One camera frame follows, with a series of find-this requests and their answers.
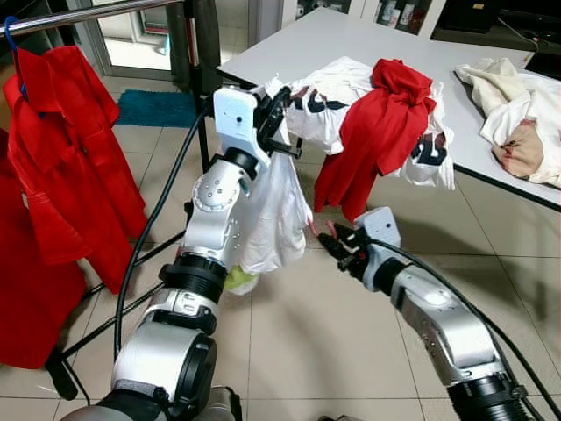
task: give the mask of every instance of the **clothes hanger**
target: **clothes hanger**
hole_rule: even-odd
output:
[[[8,41],[8,44],[10,44],[10,48],[14,53],[14,61],[16,62],[16,67],[18,67],[18,45],[16,45],[16,42],[11,37],[10,25],[15,24],[17,21],[18,18],[16,18],[15,16],[8,16],[4,20],[4,36],[6,37],[6,40]],[[25,99],[27,99],[27,90],[25,88],[25,83],[21,85],[21,94]]]

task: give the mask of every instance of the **white table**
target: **white table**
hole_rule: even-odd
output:
[[[403,59],[406,65],[435,82],[443,82],[444,123],[455,133],[450,148],[455,168],[561,211],[559,190],[517,179],[501,168],[491,153],[491,145],[478,135],[484,117],[453,73],[458,64],[473,64],[484,57],[508,57],[515,66],[523,68],[526,52],[419,39],[319,8],[227,61],[218,72],[248,85],[260,85],[276,74],[283,82],[291,82],[343,55],[372,66],[380,58]]]

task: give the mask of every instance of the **bottle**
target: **bottle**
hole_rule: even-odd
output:
[[[389,19],[387,24],[388,28],[395,28],[397,26],[397,22],[400,20],[401,11],[399,9],[392,10],[392,16]]]
[[[392,11],[394,11],[395,6],[397,5],[397,0],[389,0],[384,7],[384,11],[380,18],[380,23],[383,25],[389,24],[389,19],[392,18]]]
[[[405,4],[405,7],[403,8],[403,13],[401,14],[401,19],[399,24],[397,25],[397,29],[405,30],[408,28],[409,22],[411,22],[413,12],[415,11],[415,7],[418,3],[418,0],[407,1],[407,4]]]

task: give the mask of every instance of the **red jacket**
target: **red jacket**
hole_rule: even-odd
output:
[[[325,159],[316,181],[315,209],[343,205],[353,221],[365,211],[376,175],[403,165],[427,129],[436,103],[431,79],[401,60],[381,59],[373,70],[375,90],[354,103],[341,127],[344,151]]]
[[[85,282],[75,263],[43,263],[6,157],[7,140],[8,133],[0,130],[0,363],[39,368],[80,302]]]
[[[111,130],[118,107],[74,46],[40,57],[19,49],[18,74],[4,94],[12,111],[8,158],[43,260],[86,257],[117,292],[131,256],[127,235],[138,236],[146,224],[144,202]]]

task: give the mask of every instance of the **cloth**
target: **cloth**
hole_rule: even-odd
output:
[[[332,155],[343,152],[339,129],[350,106],[373,89],[372,67],[341,57],[288,84],[288,130]]]
[[[435,103],[435,109],[429,114],[429,125],[419,138],[413,152],[405,160],[401,168],[388,176],[405,178],[416,186],[440,187],[454,190],[454,161],[448,148],[454,140],[454,132],[444,125],[443,120],[444,84],[433,83],[429,98]]]
[[[4,85],[12,113],[8,158],[43,260],[86,257],[117,293],[131,256],[127,235],[138,236],[146,224],[111,130],[118,107],[77,47],[40,57],[18,49],[16,63],[18,74]]]
[[[328,154],[343,152],[340,129],[351,105],[373,90],[372,68],[341,57],[304,79],[288,84],[292,91],[287,108],[288,131]],[[430,88],[437,106],[429,114],[429,126],[413,153],[390,176],[418,186],[455,189],[453,161],[448,147],[453,131],[444,125],[442,83]]]
[[[427,129],[436,106],[428,98],[431,84],[400,60],[376,63],[377,89],[349,109],[341,127],[344,151],[323,163],[316,181],[316,211],[325,204],[341,204],[351,221],[364,212],[376,175],[400,168]]]
[[[282,88],[274,78],[260,89],[273,97]],[[273,137],[288,143],[283,120]],[[241,247],[239,266],[248,275],[263,274],[302,257],[306,248],[304,227],[313,220],[302,193],[292,158],[274,153],[271,165],[259,171],[247,211],[248,236]]]
[[[473,85],[472,99],[487,117],[480,134],[492,143],[503,167],[530,182],[561,187],[561,82],[519,74],[508,59],[457,66],[456,74],[462,82]],[[533,128],[520,128],[514,134],[523,120],[534,121]],[[541,147],[532,139],[533,130]],[[513,141],[511,148],[505,146]],[[509,148],[512,152],[513,147],[516,153],[503,153]]]
[[[259,275],[247,274],[240,266],[234,266],[226,276],[224,289],[237,296],[243,296],[257,286]]]
[[[510,174],[528,179],[540,166],[543,145],[536,132],[536,121],[524,119],[507,138],[507,143],[493,146],[493,154]]]
[[[43,366],[85,289],[75,263],[43,263],[0,130],[0,363]]]

